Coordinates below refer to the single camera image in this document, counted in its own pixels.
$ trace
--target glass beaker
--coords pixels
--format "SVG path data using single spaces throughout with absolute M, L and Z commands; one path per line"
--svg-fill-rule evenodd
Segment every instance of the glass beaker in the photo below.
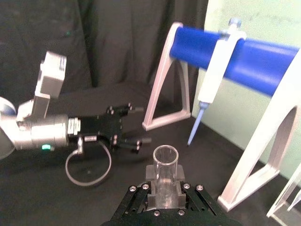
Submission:
M 178 206 L 176 171 L 179 154 L 170 145 L 161 145 L 154 150 L 156 208 L 172 209 Z

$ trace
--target white stand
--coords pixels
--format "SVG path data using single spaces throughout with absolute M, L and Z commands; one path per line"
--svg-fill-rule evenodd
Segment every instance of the white stand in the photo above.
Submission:
M 301 115 L 300 71 L 301 50 L 285 72 L 230 180 L 218 197 L 219 204 L 226 211 L 230 211 L 278 175 L 280 164 Z M 268 163 L 250 176 L 275 133 L 276 138 Z
M 267 213 L 267 217 L 274 218 L 282 226 L 298 226 L 301 224 L 301 214 L 295 208 L 290 211 L 289 204 L 286 202 L 287 198 L 293 192 L 294 188 L 301 180 L 301 163 L 292 175 L 291 179 L 287 182 L 284 189 L 272 205 Z
M 171 26 L 160 59 L 158 71 L 155 78 L 155 83 L 150 95 L 150 101 L 147 106 L 143 128 L 148 131 L 150 129 L 158 128 L 168 125 L 170 123 L 184 120 L 190 117 L 190 104 L 189 104 L 189 87 L 188 87 L 188 67 L 187 63 L 181 61 L 182 74 L 180 74 L 181 91 L 182 91 L 182 110 L 158 117 L 153 119 L 156 105 L 158 102 L 159 94 L 162 89 L 163 82 L 167 75 L 168 69 L 173 63 L 174 59 L 169 56 L 169 52 L 174 43 L 175 32 L 178 27 L 182 27 L 181 23 L 173 23 Z

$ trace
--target black cloth backdrop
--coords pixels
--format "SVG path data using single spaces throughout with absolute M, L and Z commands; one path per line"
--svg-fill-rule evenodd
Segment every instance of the black cloth backdrop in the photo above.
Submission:
M 67 56 L 62 93 L 124 81 L 152 85 L 171 24 L 203 28 L 207 3 L 0 0 L 0 96 L 16 106 L 31 99 L 47 50 Z M 181 99 L 175 67 L 162 91 L 171 101 Z M 190 67 L 191 103 L 197 76 Z

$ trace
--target blue cylinder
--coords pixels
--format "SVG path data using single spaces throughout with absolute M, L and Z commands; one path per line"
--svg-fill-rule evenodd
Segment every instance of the blue cylinder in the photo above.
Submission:
M 170 56 L 207 69 L 220 34 L 189 27 L 176 31 Z M 298 48 L 259 40 L 239 40 L 224 77 L 273 96 Z
M 0 114 L 16 115 L 15 106 L 3 97 L 0 97 Z

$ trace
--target white bracket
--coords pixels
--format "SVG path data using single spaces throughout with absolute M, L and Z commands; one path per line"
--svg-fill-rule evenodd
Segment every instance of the white bracket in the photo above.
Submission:
M 182 27 L 181 23 L 173 23 L 163 48 L 162 56 L 160 59 L 158 71 L 156 74 L 153 89 L 150 95 L 150 101 L 147 106 L 146 114 L 142 126 L 145 130 L 158 128 L 161 126 L 168 125 L 170 123 L 187 119 L 190 117 L 190 103 L 189 103 L 189 87 L 188 87 L 188 67 L 187 63 L 181 61 L 182 74 L 180 74 L 181 91 L 182 91 L 182 110 L 158 117 L 153 119 L 156 105 L 158 102 L 159 94 L 161 92 L 164 80 L 166 78 L 168 69 L 173 63 L 174 59 L 169 56 L 170 49 L 174 43 L 174 36 L 178 27 Z
M 223 193 L 218 197 L 219 204 L 226 211 L 230 211 L 278 175 L 280 164 L 301 116 L 300 71 L 301 50 L 286 70 Z M 275 133 L 268 163 L 250 176 Z

